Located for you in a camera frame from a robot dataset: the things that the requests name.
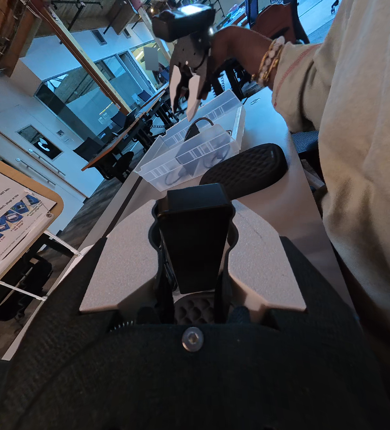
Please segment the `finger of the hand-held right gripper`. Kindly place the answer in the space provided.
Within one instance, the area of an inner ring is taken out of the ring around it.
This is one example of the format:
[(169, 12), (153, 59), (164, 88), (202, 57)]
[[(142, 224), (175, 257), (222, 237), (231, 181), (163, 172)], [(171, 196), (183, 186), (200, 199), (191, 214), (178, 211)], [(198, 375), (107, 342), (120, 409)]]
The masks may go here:
[(186, 69), (183, 70), (178, 65), (173, 65), (172, 72), (170, 74), (170, 103), (173, 114), (175, 114), (179, 108), (179, 100), (186, 94), (189, 85), (189, 75)]
[(193, 74), (193, 76), (189, 79), (188, 86), (189, 96), (187, 99), (186, 116), (189, 122), (193, 120), (201, 103), (203, 87), (204, 78), (198, 74)]

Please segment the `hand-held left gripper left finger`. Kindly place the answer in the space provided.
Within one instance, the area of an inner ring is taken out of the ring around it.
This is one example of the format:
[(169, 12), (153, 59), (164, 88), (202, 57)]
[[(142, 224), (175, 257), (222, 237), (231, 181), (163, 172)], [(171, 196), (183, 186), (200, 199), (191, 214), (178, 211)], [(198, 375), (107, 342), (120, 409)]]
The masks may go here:
[(154, 304), (159, 256), (149, 231), (155, 204), (148, 201), (109, 233), (81, 301), (81, 313), (118, 310), (124, 319), (134, 320), (141, 307)]

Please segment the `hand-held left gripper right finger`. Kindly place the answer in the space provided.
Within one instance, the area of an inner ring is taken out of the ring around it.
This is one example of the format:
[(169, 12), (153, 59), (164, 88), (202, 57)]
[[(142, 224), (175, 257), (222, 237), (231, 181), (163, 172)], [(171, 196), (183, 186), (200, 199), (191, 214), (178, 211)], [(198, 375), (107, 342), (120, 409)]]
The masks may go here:
[(257, 213), (233, 200), (236, 244), (228, 254), (231, 302), (245, 306), (253, 323), (272, 309), (304, 312), (306, 303), (278, 232)]

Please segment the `clear plastic bin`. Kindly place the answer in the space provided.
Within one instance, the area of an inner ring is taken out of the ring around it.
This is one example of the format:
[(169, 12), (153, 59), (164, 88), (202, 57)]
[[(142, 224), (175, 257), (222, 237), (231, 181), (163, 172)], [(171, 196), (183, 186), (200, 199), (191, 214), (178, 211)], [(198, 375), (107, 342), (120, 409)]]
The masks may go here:
[(231, 90), (156, 138), (134, 171), (162, 192), (202, 176), (241, 149), (246, 111)]

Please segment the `black USB port block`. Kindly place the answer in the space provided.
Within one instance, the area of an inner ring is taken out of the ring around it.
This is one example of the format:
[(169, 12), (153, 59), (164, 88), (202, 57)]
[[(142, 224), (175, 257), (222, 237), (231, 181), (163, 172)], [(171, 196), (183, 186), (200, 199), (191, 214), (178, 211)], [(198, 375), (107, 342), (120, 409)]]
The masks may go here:
[(169, 190), (156, 219), (181, 294), (216, 287), (235, 209), (219, 183)]

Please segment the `person's right forearm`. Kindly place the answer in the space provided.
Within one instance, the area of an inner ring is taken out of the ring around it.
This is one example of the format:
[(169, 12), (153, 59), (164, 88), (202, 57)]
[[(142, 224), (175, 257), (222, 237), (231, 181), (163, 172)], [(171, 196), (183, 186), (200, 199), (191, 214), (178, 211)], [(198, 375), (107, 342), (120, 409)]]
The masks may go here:
[(287, 43), (272, 102), (291, 132), (390, 141), (390, 1), (341, 1), (322, 44)]

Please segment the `person's right hand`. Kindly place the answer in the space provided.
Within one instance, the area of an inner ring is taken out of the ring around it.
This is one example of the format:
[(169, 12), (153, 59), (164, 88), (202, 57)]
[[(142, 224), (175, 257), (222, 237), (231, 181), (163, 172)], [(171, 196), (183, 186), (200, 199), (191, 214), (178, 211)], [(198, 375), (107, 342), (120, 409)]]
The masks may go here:
[(228, 26), (211, 39), (208, 73), (213, 75), (226, 61), (234, 58), (247, 73), (257, 74), (271, 44), (271, 39), (253, 30)]

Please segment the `wooden top office desk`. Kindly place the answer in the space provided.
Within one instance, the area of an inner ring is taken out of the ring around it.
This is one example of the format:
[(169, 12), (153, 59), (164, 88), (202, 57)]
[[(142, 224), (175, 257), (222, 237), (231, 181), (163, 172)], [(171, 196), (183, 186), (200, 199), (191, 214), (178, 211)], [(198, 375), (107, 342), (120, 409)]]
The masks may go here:
[(113, 151), (120, 144), (122, 140), (130, 134), (131, 131), (135, 129), (136, 126), (140, 125), (142, 119), (153, 109), (153, 106), (160, 100), (160, 98), (165, 94), (166, 90), (169, 88), (169, 83), (163, 85), (144, 105), (141, 106), (140, 111), (135, 115), (134, 121), (121, 132), (117, 138), (113, 140), (112, 143), (106, 145), (100, 153), (98, 153), (92, 160), (90, 160), (81, 171), (85, 171), (94, 166), (96, 162), (104, 158), (108, 153)]

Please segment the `black mesh wrist rest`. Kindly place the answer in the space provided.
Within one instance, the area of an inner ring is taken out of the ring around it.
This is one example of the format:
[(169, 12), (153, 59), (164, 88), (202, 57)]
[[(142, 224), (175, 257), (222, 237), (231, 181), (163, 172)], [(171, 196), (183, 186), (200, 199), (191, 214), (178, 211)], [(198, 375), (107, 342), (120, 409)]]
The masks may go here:
[(216, 164), (202, 176), (199, 185), (221, 184), (228, 198), (236, 200), (274, 185), (287, 171), (282, 148), (266, 143)]

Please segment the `black office chair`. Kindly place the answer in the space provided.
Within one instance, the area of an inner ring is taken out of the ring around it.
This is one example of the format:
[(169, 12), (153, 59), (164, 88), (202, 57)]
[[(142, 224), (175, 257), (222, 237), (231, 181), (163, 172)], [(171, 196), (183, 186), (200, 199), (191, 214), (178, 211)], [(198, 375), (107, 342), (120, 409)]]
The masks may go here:
[(87, 168), (96, 168), (104, 179), (111, 180), (117, 178), (120, 182), (124, 183), (132, 171), (130, 164), (134, 158), (134, 152), (128, 151), (122, 154), (118, 151), (120, 154), (119, 158), (116, 158), (115, 154), (109, 152), (95, 161), (104, 147), (105, 145), (101, 145), (88, 137), (73, 152), (88, 162)]

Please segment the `instruction sheet sign board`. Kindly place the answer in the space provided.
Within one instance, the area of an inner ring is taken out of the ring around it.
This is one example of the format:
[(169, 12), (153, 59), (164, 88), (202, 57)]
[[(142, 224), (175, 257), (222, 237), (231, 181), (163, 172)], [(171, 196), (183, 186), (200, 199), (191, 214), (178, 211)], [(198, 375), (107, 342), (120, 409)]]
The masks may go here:
[(0, 280), (63, 211), (54, 191), (0, 161)]

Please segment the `person's cream shirt torso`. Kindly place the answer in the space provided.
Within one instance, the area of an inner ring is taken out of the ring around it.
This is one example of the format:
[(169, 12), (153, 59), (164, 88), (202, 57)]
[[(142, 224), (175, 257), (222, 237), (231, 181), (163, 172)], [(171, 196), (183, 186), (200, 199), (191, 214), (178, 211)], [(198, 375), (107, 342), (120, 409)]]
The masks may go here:
[(323, 221), (375, 351), (390, 363), (390, 128), (323, 122)]

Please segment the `black phone sign window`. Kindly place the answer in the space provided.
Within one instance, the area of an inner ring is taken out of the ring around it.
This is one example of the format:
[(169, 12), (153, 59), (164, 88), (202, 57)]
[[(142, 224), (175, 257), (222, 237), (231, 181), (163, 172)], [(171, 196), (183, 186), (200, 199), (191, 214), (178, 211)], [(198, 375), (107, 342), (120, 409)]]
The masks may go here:
[(28, 125), (20, 129), (17, 131), (17, 133), (51, 160), (56, 159), (60, 154), (63, 153), (63, 151), (58, 146), (52, 143), (32, 125)]

